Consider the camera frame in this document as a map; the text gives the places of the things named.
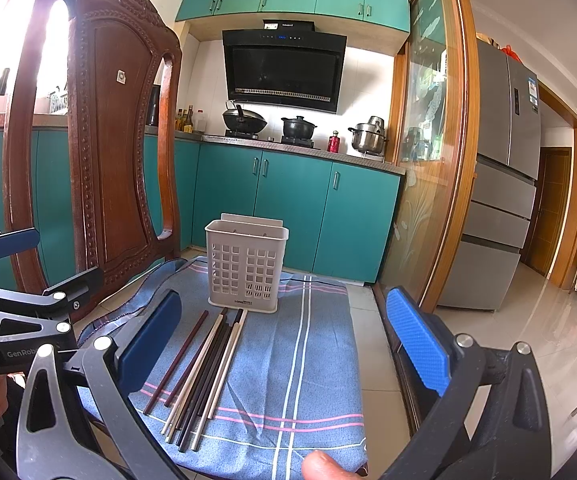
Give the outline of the person's right hand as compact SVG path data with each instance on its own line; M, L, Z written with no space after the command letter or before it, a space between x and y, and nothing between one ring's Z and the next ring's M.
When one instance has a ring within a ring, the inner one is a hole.
M302 464L305 480L361 480L358 474L345 470L322 451L309 453Z

